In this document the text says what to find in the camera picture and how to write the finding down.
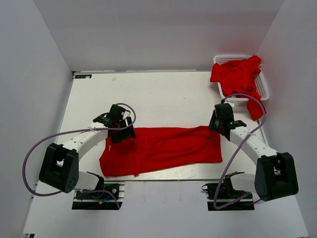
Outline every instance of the laundry basket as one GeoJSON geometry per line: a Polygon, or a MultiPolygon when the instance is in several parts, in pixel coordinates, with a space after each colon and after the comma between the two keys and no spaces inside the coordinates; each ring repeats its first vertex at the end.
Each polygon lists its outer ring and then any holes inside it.
{"type": "MultiPolygon", "coordinates": [[[[213,63],[218,63],[219,65],[226,63],[231,60],[245,60],[251,56],[248,55],[218,55],[213,57],[213,63]]],[[[257,77],[255,77],[255,83],[257,87],[257,92],[261,96],[261,101],[265,101],[269,98],[269,92],[267,88],[266,81],[264,79],[263,73],[261,72],[257,77]]],[[[225,98],[222,92],[221,84],[218,83],[218,88],[221,98],[225,98]]],[[[228,101],[233,102],[235,106],[246,105],[248,98],[235,98],[232,97],[228,101]]]]}

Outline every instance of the cable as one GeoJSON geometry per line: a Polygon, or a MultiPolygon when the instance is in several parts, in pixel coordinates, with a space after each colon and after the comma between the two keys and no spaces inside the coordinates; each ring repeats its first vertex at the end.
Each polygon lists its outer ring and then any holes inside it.
{"type": "Polygon", "coordinates": [[[94,197],[94,196],[91,196],[91,197],[94,199],[98,199],[98,198],[101,198],[103,196],[103,194],[104,194],[104,192],[99,197],[94,197]]]}
{"type": "Polygon", "coordinates": [[[243,205],[243,206],[250,206],[250,205],[254,205],[254,204],[256,204],[256,203],[258,203],[258,202],[261,202],[262,201],[262,199],[258,199],[258,200],[256,200],[256,201],[254,201],[254,202],[250,202],[250,203],[247,203],[247,204],[243,204],[243,203],[241,203],[241,205],[243,205]]]}
{"type": "Polygon", "coordinates": [[[105,192],[105,193],[108,193],[114,199],[115,203],[117,204],[118,209],[120,209],[120,205],[119,205],[117,199],[115,199],[114,195],[111,192],[107,191],[107,190],[94,190],[94,191],[84,190],[82,192],[85,192],[85,193],[94,193],[94,192],[105,192]]]}
{"type": "Polygon", "coordinates": [[[129,117],[130,115],[131,115],[131,112],[129,111],[129,110],[125,110],[126,112],[128,112],[129,113],[129,115],[127,115],[125,118],[124,118],[124,120],[126,120],[127,119],[127,117],[129,117]]]}
{"type": "MultiPolygon", "coordinates": [[[[218,197],[218,194],[219,194],[219,190],[220,190],[221,183],[223,182],[224,177],[225,177],[225,175],[226,175],[226,173],[227,173],[227,171],[228,171],[230,165],[232,164],[233,159],[236,157],[236,155],[238,154],[239,150],[242,148],[242,146],[244,145],[244,143],[249,139],[249,137],[250,137],[255,131],[257,131],[258,129],[260,129],[261,126],[263,126],[263,124],[264,124],[264,122],[265,122],[265,119],[266,119],[266,117],[265,117],[265,109],[264,109],[262,103],[261,103],[260,101],[258,101],[257,99],[255,99],[254,97],[252,97],[252,96],[249,96],[249,95],[244,94],[244,93],[235,93],[235,94],[232,94],[232,95],[230,95],[230,96],[228,96],[228,97],[225,97],[225,98],[222,99],[221,101],[223,102],[223,101],[226,100],[227,98],[231,98],[231,97],[233,97],[233,96],[244,96],[244,97],[247,97],[247,98],[249,98],[249,99],[253,99],[254,101],[256,101],[257,104],[258,104],[258,105],[261,107],[261,109],[262,109],[262,112],[263,112],[263,120],[261,121],[260,125],[258,125],[256,128],[254,128],[254,129],[253,129],[249,134],[247,134],[247,136],[241,141],[240,145],[239,145],[238,148],[235,150],[235,152],[234,152],[233,155],[231,156],[231,158],[230,158],[230,160],[229,160],[229,162],[228,162],[226,168],[224,169],[224,171],[223,171],[223,173],[222,173],[222,175],[221,175],[221,177],[220,177],[219,183],[218,183],[218,185],[217,185],[217,188],[216,188],[216,191],[215,191],[215,194],[214,194],[214,198],[213,198],[213,207],[214,207],[215,209],[217,209],[217,210],[220,210],[220,209],[225,208],[225,207],[227,207],[227,206],[229,206],[229,205],[232,205],[233,203],[236,203],[236,202],[240,201],[241,199],[243,199],[243,198],[245,198],[245,197],[247,197],[247,196],[249,196],[249,195],[251,194],[250,192],[248,192],[248,193],[242,195],[241,197],[234,199],[234,200],[231,201],[231,202],[228,202],[228,203],[226,203],[226,204],[223,204],[223,205],[221,205],[221,206],[219,206],[219,207],[217,206],[217,197],[218,197]]],[[[260,201],[260,200],[257,200],[257,201],[255,201],[255,202],[253,202],[253,203],[250,203],[250,205],[255,204],[255,203],[259,202],[259,201],[260,201]]]]}
{"type": "Polygon", "coordinates": [[[111,196],[108,195],[108,197],[106,197],[104,200],[102,200],[102,203],[106,202],[110,197],[111,197],[111,196]]]}
{"type": "MultiPolygon", "coordinates": [[[[132,107],[130,107],[129,105],[125,104],[125,103],[117,103],[116,105],[122,105],[122,106],[126,106],[128,107],[131,112],[133,113],[133,116],[134,116],[134,119],[132,121],[131,124],[125,126],[125,127],[122,127],[122,128],[108,128],[108,127],[102,127],[102,128],[94,128],[95,131],[97,130],[125,130],[127,128],[129,128],[130,126],[132,126],[134,123],[135,123],[135,120],[137,118],[136,116],[136,113],[135,111],[133,110],[132,107]]],[[[59,133],[56,133],[56,134],[53,134],[53,135],[49,135],[45,138],[43,138],[42,140],[38,141],[37,143],[35,143],[35,145],[33,145],[31,147],[31,149],[28,151],[28,153],[26,154],[25,158],[24,158],[24,161],[23,161],[23,165],[22,165],[22,178],[23,178],[23,182],[24,182],[24,185],[25,187],[29,190],[30,193],[32,193],[33,195],[35,196],[39,196],[39,197],[46,197],[46,196],[53,196],[53,195],[56,195],[56,194],[59,194],[61,193],[61,191],[57,191],[57,192],[52,192],[52,193],[37,193],[35,191],[33,191],[33,189],[29,186],[29,183],[26,179],[26,163],[31,155],[31,153],[33,152],[33,150],[38,147],[41,143],[43,143],[44,141],[48,140],[48,139],[51,139],[53,137],[56,137],[56,136],[59,136],[59,135],[66,135],[66,134],[73,134],[73,133],[79,133],[79,132],[87,132],[87,131],[91,131],[90,128],[86,128],[86,129],[79,129],[79,130],[70,130],[70,131],[64,131],[64,132],[59,132],[59,133]]]]}

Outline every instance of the red cloth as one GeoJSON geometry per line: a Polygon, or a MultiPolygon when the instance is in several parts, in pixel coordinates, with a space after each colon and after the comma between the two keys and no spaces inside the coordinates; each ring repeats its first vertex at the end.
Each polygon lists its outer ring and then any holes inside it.
{"type": "Polygon", "coordinates": [[[140,173],[193,163],[222,162],[220,135],[207,126],[196,128],[135,128],[137,138],[112,144],[100,158],[104,176],[140,173]]]}
{"type": "MultiPolygon", "coordinates": [[[[254,78],[261,72],[260,63],[261,59],[258,56],[243,60],[232,60],[222,65],[215,63],[212,68],[210,82],[220,82],[224,96],[244,93],[261,101],[261,96],[257,93],[254,81],[254,78]]],[[[258,120],[263,115],[261,107],[253,99],[249,99],[247,108],[253,120],[258,120]]]]}

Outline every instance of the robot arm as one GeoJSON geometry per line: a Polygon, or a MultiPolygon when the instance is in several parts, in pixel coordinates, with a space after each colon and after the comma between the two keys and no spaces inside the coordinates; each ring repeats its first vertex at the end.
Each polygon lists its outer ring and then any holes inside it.
{"type": "Polygon", "coordinates": [[[73,189],[98,190],[98,187],[104,184],[103,177],[79,171],[79,161],[108,136],[112,143],[135,138],[131,117],[123,118],[125,111],[123,107],[112,105],[109,113],[93,120],[89,131],[82,132],[60,145],[50,144],[42,163],[40,181],[65,193],[73,189]]]}
{"type": "MultiPolygon", "coordinates": [[[[242,121],[234,120],[232,107],[228,103],[215,105],[209,129],[219,132],[237,146],[249,133],[242,121]]],[[[254,135],[249,137],[241,149],[256,164],[256,174],[226,175],[226,189],[257,193],[263,201],[298,193],[294,160],[289,153],[277,152],[254,135]]]]}

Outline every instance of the black clamp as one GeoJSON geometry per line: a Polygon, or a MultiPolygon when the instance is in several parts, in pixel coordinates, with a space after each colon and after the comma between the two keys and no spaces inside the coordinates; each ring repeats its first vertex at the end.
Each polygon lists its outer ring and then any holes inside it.
{"type": "Polygon", "coordinates": [[[79,159],[76,150],[50,144],[43,159],[39,179],[65,193],[74,189],[79,178],[79,159]],[[57,162],[64,161],[63,166],[57,162]]]}
{"type": "Polygon", "coordinates": [[[263,201],[297,194],[298,183],[293,157],[286,152],[259,158],[255,188],[263,201]]]}
{"type": "MultiPolygon", "coordinates": [[[[99,122],[109,128],[124,128],[132,123],[131,117],[123,119],[125,111],[123,107],[113,104],[108,113],[101,114],[93,119],[93,122],[99,122]]],[[[124,139],[136,137],[133,125],[124,130],[109,130],[108,135],[111,143],[119,143],[124,139]]]]}
{"type": "Polygon", "coordinates": [[[209,123],[209,130],[220,133],[230,140],[230,130],[240,126],[247,126],[241,120],[234,120],[230,104],[220,103],[214,106],[214,111],[209,123]]]}

